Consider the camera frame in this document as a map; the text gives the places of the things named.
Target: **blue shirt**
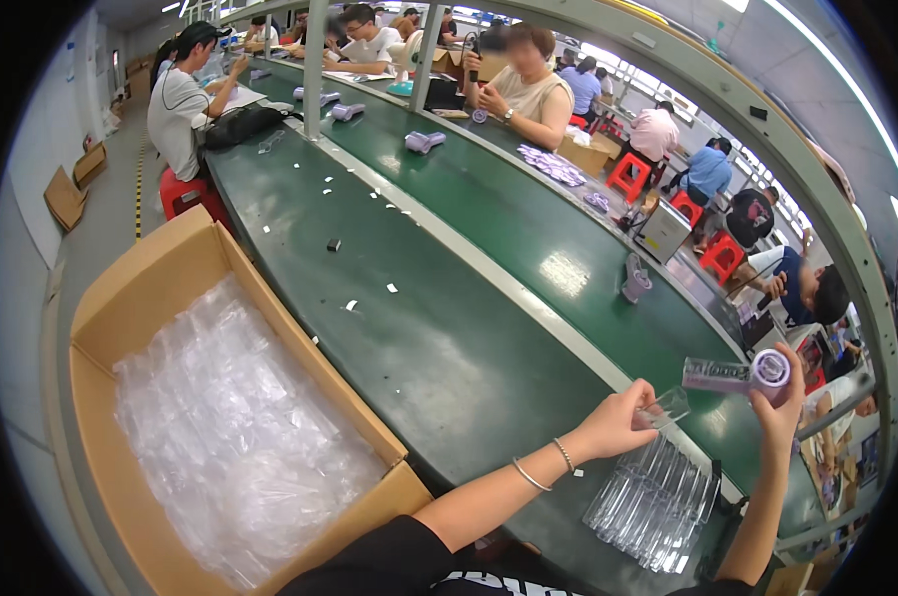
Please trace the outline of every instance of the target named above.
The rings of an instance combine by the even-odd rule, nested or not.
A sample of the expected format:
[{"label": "blue shirt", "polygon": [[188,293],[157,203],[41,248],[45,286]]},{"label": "blue shirt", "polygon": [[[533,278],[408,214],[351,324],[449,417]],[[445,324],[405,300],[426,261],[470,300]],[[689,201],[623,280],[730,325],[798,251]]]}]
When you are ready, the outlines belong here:
[{"label": "blue shirt", "polygon": [[573,66],[565,68],[558,75],[574,92],[573,112],[578,115],[588,113],[591,110],[591,100],[601,94],[601,81],[591,71],[581,74]]},{"label": "blue shirt", "polygon": [[694,186],[708,199],[713,199],[717,193],[727,190],[732,176],[730,162],[723,151],[704,147],[690,158],[690,171],[681,178],[681,188],[687,190],[688,186]]}]

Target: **woman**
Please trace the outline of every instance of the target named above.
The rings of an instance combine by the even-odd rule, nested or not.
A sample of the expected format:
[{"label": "woman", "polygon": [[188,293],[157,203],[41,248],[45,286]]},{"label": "woman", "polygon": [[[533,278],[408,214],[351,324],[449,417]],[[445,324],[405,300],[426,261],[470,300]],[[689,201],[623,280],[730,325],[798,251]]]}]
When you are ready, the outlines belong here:
[{"label": "woman", "polygon": [[[553,51],[550,30],[524,21],[514,24],[505,47],[509,64],[481,89],[466,75],[466,104],[487,110],[540,147],[557,149],[571,119],[574,94],[546,67]],[[478,71],[481,64],[478,54],[465,54],[467,71]]]},{"label": "woman", "polygon": [[[760,477],[746,515],[717,570],[716,580],[676,592],[681,596],[750,594],[770,562],[788,482],[793,433],[804,399],[800,360],[785,344],[777,343],[776,349],[788,358],[793,375],[788,399],[777,409],[759,391],[750,394],[763,435]],[[322,566],[291,581],[278,596],[517,594],[508,588],[510,582],[506,581],[503,588],[494,576],[489,580],[488,576],[453,573],[453,555],[502,525],[574,466],[588,459],[615,457],[652,441],[656,430],[632,430],[632,424],[634,411],[654,400],[654,388],[639,378],[624,393],[602,401],[570,433],[514,464],[455,488],[413,516],[397,517],[371,531]]]},{"label": "woman", "polygon": [[565,67],[559,73],[574,91],[574,115],[584,118],[589,126],[598,118],[591,104],[601,100],[601,81],[594,73],[597,65],[595,56],[585,56],[577,66]]}]

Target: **metal post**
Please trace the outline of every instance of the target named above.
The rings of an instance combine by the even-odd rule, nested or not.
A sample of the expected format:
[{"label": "metal post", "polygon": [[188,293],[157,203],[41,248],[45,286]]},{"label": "metal post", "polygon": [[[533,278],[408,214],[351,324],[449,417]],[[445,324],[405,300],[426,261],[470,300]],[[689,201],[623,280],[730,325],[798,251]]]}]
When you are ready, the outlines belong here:
[{"label": "metal post", "polygon": [[310,0],[313,27],[307,28],[306,57],[303,60],[303,134],[307,138],[320,135],[320,91],[323,84],[323,24],[327,20],[329,0]]},{"label": "metal post", "polygon": [[429,94],[429,73],[432,71],[432,56],[435,55],[435,44],[439,40],[439,29],[442,27],[442,12],[446,6],[437,5],[429,10],[426,27],[422,30],[422,45],[419,47],[419,65],[415,67],[413,96],[409,98],[410,112],[422,112]]}]

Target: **red plastic stool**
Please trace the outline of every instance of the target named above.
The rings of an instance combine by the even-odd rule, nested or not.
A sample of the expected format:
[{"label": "red plastic stool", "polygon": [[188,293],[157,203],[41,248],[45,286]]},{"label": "red plastic stool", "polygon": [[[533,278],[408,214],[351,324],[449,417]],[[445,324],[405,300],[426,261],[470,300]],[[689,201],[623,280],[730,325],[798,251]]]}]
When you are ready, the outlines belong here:
[{"label": "red plastic stool", "polygon": [[[195,191],[196,196],[184,198],[185,195]],[[171,221],[174,216],[180,216],[186,210],[195,205],[203,204],[214,221],[220,221],[233,234],[230,227],[230,219],[227,216],[227,208],[217,190],[209,188],[203,178],[196,177],[188,182],[183,182],[174,176],[173,170],[168,168],[161,174],[161,185],[158,189],[161,195],[161,204],[164,206],[164,217]]]},{"label": "red plastic stool", "polygon": [[[631,166],[637,168],[637,178],[632,178],[627,174],[627,169]],[[624,200],[630,204],[640,196],[640,191],[644,188],[644,184],[649,177],[651,177],[651,168],[640,159],[634,157],[633,153],[627,153],[615,165],[611,175],[604,181],[604,186],[620,186],[622,190],[627,191],[627,197],[624,197]]]},{"label": "red plastic stool", "polygon": [[707,252],[700,258],[700,268],[714,270],[717,283],[723,285],[730,274],[737,269],[745,253],[727,232],[720,230],[714,235]]},{"label": "red plastic stool", "polygon": [[690,197],[687,196],[687,191],[680,190],[674,198],[671,199],[671,205],[680,211],[684,218],[690,221],[690,227],[696,225],[696,222],[700,220],[700,216],[703,215],[703,207],[700,207],[696,203],[694,203]]}]

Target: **black t-shirt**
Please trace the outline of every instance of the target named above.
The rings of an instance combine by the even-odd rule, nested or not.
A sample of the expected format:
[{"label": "black t-shirt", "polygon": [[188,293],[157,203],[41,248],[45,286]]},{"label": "black t-shirt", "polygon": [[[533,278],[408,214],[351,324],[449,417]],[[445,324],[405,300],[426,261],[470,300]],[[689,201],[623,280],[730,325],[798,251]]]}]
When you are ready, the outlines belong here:
[{"label": "black t-shirt", "polygon": [[[431,530],[403,515],[300,575],[277,596],[518,596],[557,590],[484,571],[457,569],[455,563],[455,556]],[[678,590],[671,596],[749,596],[752,591],[742,582],[720,581]]]},{"label": "black t-shirt", "polygon": [[773,230],[773,205],[760,191],[743,189],[734,195],[727,227],[743,248],[752,248],[759,238],[765,238]]}]

